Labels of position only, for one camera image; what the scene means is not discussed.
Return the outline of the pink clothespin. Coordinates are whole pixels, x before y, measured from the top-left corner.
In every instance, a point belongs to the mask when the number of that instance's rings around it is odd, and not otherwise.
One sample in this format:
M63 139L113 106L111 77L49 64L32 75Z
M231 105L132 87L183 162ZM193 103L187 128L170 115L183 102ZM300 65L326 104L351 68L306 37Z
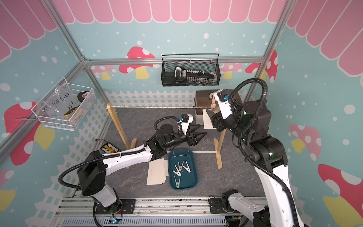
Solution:
M179 172L181 172L181 170L182 170L182 168L183 168L183 164L184 164L184 161L182 162L182 164L181 164L181 165L178 163L178 170L179 170Z
M215 110L215 108L216 108L216 100L215 100L214 95L210 95L210 98L212 99L212 101L211 101L211 107L210 107L210 110L211 110L211 111L214 111L214 110Z

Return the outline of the white clothespin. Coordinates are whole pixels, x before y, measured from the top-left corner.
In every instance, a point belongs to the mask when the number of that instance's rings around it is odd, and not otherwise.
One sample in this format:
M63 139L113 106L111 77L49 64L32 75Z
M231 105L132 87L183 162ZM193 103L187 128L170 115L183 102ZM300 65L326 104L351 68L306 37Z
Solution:
M189 167L189 164L188 164L188 162L187 161L184 161L184 163L183 163L183 166L182 166L188 173L190 173L191 172L191 169L190 169L190 167Z
M175 170L173 170L172 172L173 172L175 175L177 175L177 176L181 177L181 172L180 172L180 170L179 170L179 167L177 167L176 165L175 165Z

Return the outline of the green clothespin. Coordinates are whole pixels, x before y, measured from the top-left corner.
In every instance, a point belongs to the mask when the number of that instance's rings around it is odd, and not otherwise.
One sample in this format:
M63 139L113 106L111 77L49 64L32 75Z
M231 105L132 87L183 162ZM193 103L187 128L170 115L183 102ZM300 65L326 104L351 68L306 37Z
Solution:
M176 176L174 176L174 180L175 180L175 187L176 189L180 188L180 184L181 184L181 178L176 178Z

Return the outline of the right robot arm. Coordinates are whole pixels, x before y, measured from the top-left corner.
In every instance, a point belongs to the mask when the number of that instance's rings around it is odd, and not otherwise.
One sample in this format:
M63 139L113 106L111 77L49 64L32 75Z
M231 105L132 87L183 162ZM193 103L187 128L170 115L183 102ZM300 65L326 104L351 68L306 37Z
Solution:
M260 99L245 103L234 99L241 88L252 83L261 86ZM255 227L304 227L291 191L285 148L268 133L271 112L266 107L267 94L266 82L258 78L243 81L233 91L221 89L212 94L220 109L217 113L207 111L213 128L230 131L237 138L236 146L258 174L268 203L261 207L231 189L222 195L222 208L244 215Z

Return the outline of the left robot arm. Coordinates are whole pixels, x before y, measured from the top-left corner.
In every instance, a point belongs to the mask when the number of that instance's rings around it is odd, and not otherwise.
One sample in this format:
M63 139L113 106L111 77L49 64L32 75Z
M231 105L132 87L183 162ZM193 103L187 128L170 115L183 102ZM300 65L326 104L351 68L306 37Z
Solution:
M154 124L155 133L142 145L125 151L102 154L93 151L82 163L66 169L58 177L60 185L80 190L105 210L120 209L118 194L106 183L106 177L126 167L162 158L167 151L183 143L196 146L207 132L193 122L193 116L166 116Z

